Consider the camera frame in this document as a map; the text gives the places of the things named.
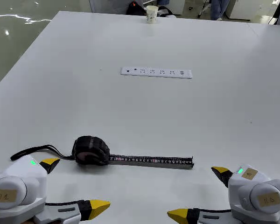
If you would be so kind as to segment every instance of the power strip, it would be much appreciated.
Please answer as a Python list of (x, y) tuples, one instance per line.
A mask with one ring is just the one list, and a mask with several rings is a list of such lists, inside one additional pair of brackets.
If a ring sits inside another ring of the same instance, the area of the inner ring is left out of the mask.
[(123, 67), (122, 75), (131, 76), (154, 76), (154, 77), (171, 77), (171, 78), (193, 78), (191, 70), (182, 69), (156, 69), (145, 67)]

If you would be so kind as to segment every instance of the black bag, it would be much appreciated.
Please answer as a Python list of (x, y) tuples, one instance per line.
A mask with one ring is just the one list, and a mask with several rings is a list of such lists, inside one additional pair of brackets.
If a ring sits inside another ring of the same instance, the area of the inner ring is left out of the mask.
[(132, 1), (126, 11), (127, 15), (146, 15), (146, 11), (137, 2)]

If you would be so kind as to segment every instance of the floor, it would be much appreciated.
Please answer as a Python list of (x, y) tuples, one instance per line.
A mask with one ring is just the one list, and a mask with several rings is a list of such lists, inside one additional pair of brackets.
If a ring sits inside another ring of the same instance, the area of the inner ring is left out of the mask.
[[(183, 15), (178, 17), (196, 19), (203, 3), (186, 0)], [(89, 0), (0, 0), (0, 81), (59, 10), (90, 12)], [(210, 10), (200, 19), (209, 20)], [(270, 19), (259, 16), (251, 22), (267, 23)]]

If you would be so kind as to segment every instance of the paper cup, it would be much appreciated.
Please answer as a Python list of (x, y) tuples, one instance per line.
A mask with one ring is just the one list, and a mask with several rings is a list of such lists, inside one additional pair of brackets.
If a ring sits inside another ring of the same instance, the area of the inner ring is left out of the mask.
[(147, 6), (146, 7), (146, 20), (148, 23), (155, 23), (159, 7)]

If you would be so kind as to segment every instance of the person's leg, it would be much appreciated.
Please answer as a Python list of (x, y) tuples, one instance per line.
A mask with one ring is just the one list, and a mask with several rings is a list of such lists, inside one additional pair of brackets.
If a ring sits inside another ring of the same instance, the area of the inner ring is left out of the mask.
[(221, 12), (221, 0), (212, 0), (210, 6), (210, 19), (217, 20), (219, 19)]
[(220, 11), (220, 17), (223, 16), (224, 12), (227, 9), (227, 6), (229, 4), (230, 0), (221, 0), (221, 11)]

